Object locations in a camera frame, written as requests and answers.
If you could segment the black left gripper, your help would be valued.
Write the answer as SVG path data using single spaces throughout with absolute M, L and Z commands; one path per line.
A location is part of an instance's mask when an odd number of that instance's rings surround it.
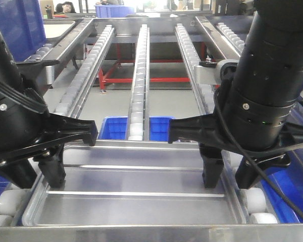
M 65 143 L 81 140 L 93 146 L 98 131 L 93 120 L 80 120 L 49 114 L 26 122 L 0 125 L 0 172 L 22 189 L 32 188 L 37 174 L 26 158 L 33 157 L 51 188 L 60 188 L 66 172 L 63 163 Z

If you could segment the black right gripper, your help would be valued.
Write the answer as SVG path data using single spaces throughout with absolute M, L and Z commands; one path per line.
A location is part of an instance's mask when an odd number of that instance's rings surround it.
M 276 157 L 303 148 L 303 126 L 289 122 L 282 124 L 283 127 L 271 146 L 264 144 L 268 135 L 251 135 L 245 132 L 241 132 L 243 140 L 238 143 L 251 158 Z M 171 120 L 168 128 L 168 143 L 171 144 L 179 139 L 199 142 L 199 152 L 204 166 L 202 178 L 206 189 L 214 189 L 220 179 L 224 167 L 221 150 L 242 153 L 232 143 L 215 114 Z M 249 189 L 261 179 L 262 177 L 243 156 L 235 173 L 237 186 L 240 189 Z

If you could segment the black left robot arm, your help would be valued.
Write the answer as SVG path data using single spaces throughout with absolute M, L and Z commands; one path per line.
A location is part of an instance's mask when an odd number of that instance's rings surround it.
M 49 61 L 17 64 L 0 32 L 0 176 L 20 188 L 33 186 L 37 174 L 32 158 L 53 188 L 66 173 L 64 145 L 81 140 L 93 146 L 96 124 L 48 111 L 34 78 Z

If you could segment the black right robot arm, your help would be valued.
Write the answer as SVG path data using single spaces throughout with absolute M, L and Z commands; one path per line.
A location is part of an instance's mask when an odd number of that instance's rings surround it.
M 212 114 L 176 119 L 169 143 L 199 143 L 206 188 L 217 185 L 222 150 L 246 153 L 260 168 L 286 167 L 303 148 L 303 126 L 287 122 L 303 89 L 303 1 L 255 1 L 257 10 L 233 76 L 222 77 Z

